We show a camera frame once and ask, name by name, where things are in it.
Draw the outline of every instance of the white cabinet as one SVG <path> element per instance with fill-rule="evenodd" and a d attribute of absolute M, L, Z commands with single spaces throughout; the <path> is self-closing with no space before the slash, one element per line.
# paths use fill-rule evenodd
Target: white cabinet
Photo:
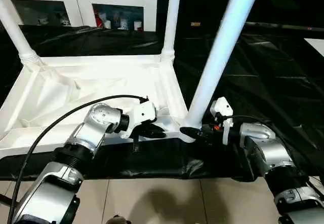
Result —
<path fill-rule="evenodd" d="M 157 0 L 4 1 L 18 24 L 100 26 L 101 23 L 113 29 L 156 29 Z"/>
<path fill-rule="evenodd" d="M 71 26 L 83 25 L 76 0 L 4 0 L 4 2 L 18 24 L 55 25 L 65 20 Z"/>
<path fill-rule="evenodd" d="M 136 29 L 140 22 L 146 31 L 155 31 L 157 0 L 77 0 L 84 25 L 97 26 L 95 13 L 101 20 L 109 20 L 111 27 Z"/>

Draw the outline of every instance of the black cloth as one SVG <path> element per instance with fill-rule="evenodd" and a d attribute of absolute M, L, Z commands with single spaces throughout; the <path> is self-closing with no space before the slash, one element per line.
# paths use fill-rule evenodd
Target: black cloth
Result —
<path fill-rule="evenodd" d="M 154 32 L 130 32 L 89 27 L 55 28 L 23 26 L 33 49 L 41 56 L 158 54 L 163 36 Z M 214 34 L 187 36 L 178 33 L 174 68 L 187 106 L 193 98 Z M 302 148 L 322 169 L 324 149 L 324 58 L 303 38 L 323 38 L 319 32 L 282 29 L 245 29 L 230 57 L 214 93 L 225 96 L 234 114 L 271 119 L 291 144 Z M 0 33 L 0 48 L 6 54 L 8 71 L 2 70 L 3 101 L 21 69 L 13 44 Z M 204 122 L 213 119 L 206 112 Z M 178 139 L 143 142 L 134 153 L 131 143 L 103 146 L 87 178 L 202 178 L 241 176 L 231 152 L 201 142 L 187 144 Z M 309 174 L 314 167 L 290 149 Z M 24 179 L 34 179 L 53 157 L 32 156 Z M 24 156 L 0 160 L 0 179 L 17 176 Z"/>

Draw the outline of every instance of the tiled floor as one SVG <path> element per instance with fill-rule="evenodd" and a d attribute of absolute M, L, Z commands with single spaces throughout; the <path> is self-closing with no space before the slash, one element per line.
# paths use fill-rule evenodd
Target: tiled floor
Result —
<path fill-rule="evenodd" d="M 30 185 L 22 183 L 19 198 Z M 0 181 L 0 193 L 11 196 L 13 188 Z M 228 178 L 87 180 L 78 197 L 73 224 L 105 224 L 115 214 L 133 224 L 275 224 L 278 219 L 262 178 L 253 183 Z M 0 224 L 7 223 L 8 211 L 0 205 Z"/>

